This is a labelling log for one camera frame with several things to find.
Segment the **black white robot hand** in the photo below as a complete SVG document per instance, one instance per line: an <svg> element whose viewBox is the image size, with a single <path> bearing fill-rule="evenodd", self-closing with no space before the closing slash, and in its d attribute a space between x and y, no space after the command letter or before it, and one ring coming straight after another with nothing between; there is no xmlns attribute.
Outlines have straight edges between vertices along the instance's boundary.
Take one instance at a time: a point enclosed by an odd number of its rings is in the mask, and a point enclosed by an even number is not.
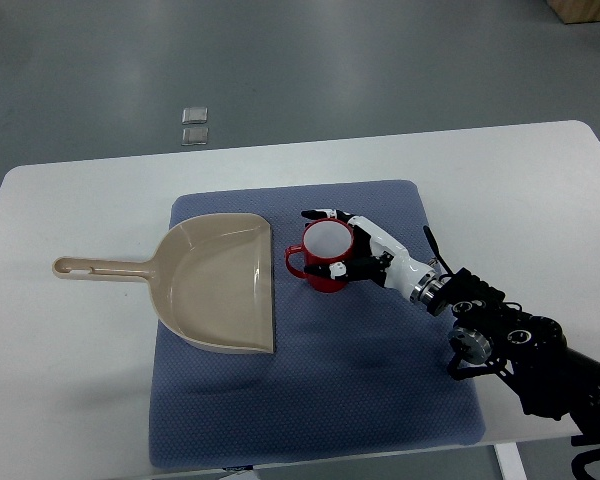
<svg viewBox="0 0 600 480"><path fill-rule="evenodd" d="M370 280L382 288L398 291L407 300L429 305L441 281L434 267L414 259L409 250L377 224L361 215L337 209L305 210L310 222L334 218L349 225L354 234L352 256L329 265L303 267L306 273L344 281Z"/></svg>

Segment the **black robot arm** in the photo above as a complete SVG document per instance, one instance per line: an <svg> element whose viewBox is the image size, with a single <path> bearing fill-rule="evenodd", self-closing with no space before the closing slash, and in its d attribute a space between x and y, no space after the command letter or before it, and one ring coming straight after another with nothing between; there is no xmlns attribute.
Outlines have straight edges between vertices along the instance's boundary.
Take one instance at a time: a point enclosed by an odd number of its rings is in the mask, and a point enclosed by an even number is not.
<svg viewBox="0 0 600 480"><path fill-rule="evenodd" d="M571 443L584 449L572 474L589 478L588 465L600 461L600 362L569 348L557 321L524 311L465 268L433 276L416 299L431 315L450 311L455 318L447 366L453 379L495 375L524 414L571 417L580 430Z"/></svg>

